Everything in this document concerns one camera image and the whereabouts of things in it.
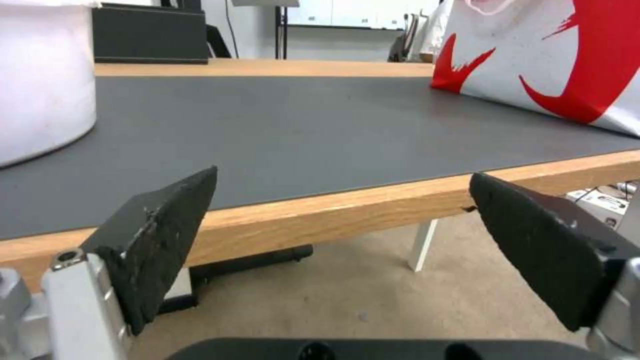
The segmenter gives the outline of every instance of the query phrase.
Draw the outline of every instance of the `wooden table edge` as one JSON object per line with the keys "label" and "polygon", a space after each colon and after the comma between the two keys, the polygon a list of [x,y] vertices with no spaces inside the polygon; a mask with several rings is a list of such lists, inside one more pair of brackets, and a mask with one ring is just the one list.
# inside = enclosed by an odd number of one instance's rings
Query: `wooden table edge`
{"label": "wooden table edge", "polygon": [[[539,192],[559,195],[578,188],[639,178],[640,150],[488,173]],[[467,191],[469,178],[470,174],[465,174],[209,211],[187,265],[338,240],[462,213],[463,207],[472,204]],[[93,230],[0,241],[0,266],[16,268],[36,291],[53,255],[78,246]]]}
{"label": "wooden table edge", "polygon": [[95,64],[96,76],[323,76],[429,78],[433,64],[214,59],[206,65]]}

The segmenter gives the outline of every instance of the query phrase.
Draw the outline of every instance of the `bolt hole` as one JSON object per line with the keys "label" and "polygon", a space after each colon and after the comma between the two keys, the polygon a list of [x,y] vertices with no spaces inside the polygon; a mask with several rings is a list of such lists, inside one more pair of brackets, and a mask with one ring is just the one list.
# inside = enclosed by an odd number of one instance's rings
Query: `bolt hole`
{"label": "bolt hole", "polygon": [[69,261],[77,256],[75,251],[66,251],[58,255],[58,261]]}
{"label": "bolt hole", "polygon": [[329,345],[316,342],[305,345],[298,360],[335,360],[335,354]]}
{"label": "bolt hole", "polygon": [[445,360],[482,360],[482,357],[467,344],[453,343],[444,350]]}

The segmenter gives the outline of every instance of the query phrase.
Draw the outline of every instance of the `bag handle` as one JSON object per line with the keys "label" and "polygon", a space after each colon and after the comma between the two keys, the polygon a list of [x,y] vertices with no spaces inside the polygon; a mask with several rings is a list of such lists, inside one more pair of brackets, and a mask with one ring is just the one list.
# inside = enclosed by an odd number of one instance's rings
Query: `bag handle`
{"label": "bag handle", "polygon": [[490,11],[490,12],[486,12],[482,9],[480,9],[479,7],[477,7],[476,5],[473,5],[471,2],[473,0],[465,0],[465,3],[467,4],[468,7],[470,7],[471,9],[475,10],[477,13],[479,13],[480,15],[484,15],[484,16],[493,16],[496,15],[498,13],[501,13],[504,11],[504,9],[506,9],[507,7],[509,7],[509,5],[515,3],[518,0],[504,0],[502,2],[502,4],[500,4],[500,6],[498,6],[496,9]]}

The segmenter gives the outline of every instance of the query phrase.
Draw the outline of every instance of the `black box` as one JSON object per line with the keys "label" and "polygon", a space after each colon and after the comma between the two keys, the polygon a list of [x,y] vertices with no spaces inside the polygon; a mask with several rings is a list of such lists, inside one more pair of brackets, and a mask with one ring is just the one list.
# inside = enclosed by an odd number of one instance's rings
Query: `black box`
{"label": "black box", "polygon": [[207,63],[204,12],[103,3],[93,9],[93,53],[99,63]]}

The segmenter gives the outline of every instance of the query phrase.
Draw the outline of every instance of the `gray table surface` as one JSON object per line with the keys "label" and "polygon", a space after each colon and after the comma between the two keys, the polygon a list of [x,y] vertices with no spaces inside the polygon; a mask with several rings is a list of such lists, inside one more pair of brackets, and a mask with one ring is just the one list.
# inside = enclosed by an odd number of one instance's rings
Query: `gray table surface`
{"label": "gray table surface", "polygon": [[0,238],[99,225],[219,166],[212,209],[640,148],[424,78],[99,78],[96,127],[0,170]]}

